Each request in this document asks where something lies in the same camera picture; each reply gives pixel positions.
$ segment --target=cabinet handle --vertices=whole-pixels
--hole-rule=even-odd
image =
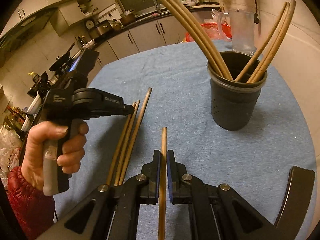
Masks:
[[[132,40],[131,40],[131,38],[130,38],[130,35],[129,35],[129,34],[128,34],[128,38],[129,38],[129,40],[131,41],[131,43],[133,43]]]
[[[162,29],[163,34],[165,34],[164,29],[163,29],[163,26],[162,26],[162,23],[160,23],[160,26],[161,26],[161,29]]]
[[[161,33],[160,33],[159,29],[158,29],[158,25],[157,25],[157,24],[156,24],[156,28],[157,28],[157,31],[158,31],[159,35],[161,35]]]

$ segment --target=glass pitcher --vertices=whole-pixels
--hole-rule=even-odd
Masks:
[[[227,38],[227,40],[232,41],[233,51],[253,55],[255,50],[253,15],[253,12],[239,9],[219,14],[218,30],[220,33],[222,33],[222,18],[224,16],[230,18],[232,38]]]

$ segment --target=red puffer jacket sleeve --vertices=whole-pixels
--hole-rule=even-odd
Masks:
[[[43,195],[15,167],[8,177],[8,198],[28,240],[34,240],[53,225],[54,199]]]

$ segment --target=black countertop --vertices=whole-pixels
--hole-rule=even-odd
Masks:
[[[211,4],[211,5],[206,5],[207,7],[196,7],[196,6],[190,6],[188,8],[188,10],[190,12],[198,12],[198,11],[211,11],[212,9],[214,8],[218,8],[220,9],[220,6],[219,4]],[[152,21],[155,21],[155,20],[159,20],[159,19],[162,19],[162,18],[165,18],[165,17],[169,17],[171,16],[172,14],[168,11],[168,12],[164,12],[164,13],[161,13],[161,14],[158,14],[158,15],[155,15],[155,16],[147,16],[145,18],[142,18],[142,19],[139,19],[133,23],[130,23],[129,25],[123,27],[121,29],[121,31],[111,31],[111,32],[108,32],[108,33],[105,33],[104,35],[94,39],[95,41],[95,44],[93,45],[92,49],[96,49],[97,47],[99,47],[101,44],[103,44],[105,41],[107,41],[108,39],[111,39],[115,36],[117,36],[118,34],[122,33],[122,32],[125,32],[127,30],[130,30],[131,28],[134,28],[134,27],[137,27],[137,26],[140,26],[142,24],[145,24],[145,23],[148,23],[148,22],[152,22]]]

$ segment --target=hand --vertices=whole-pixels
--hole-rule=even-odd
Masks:
[[[33,126],[28,134],[26,152],[21,165],[21,173],[33,187],[43,191],[43,142],[58,140],[66,136],[67,126],[59,126],[52,122],[41,122]],[[79,134],[62,145],[62,153],[57,164],[62,171],[72,174],[80,169],[80,161],[84,156],[83,146],[86,143],[85,134],[89,131],[87,123],[79,126]]]

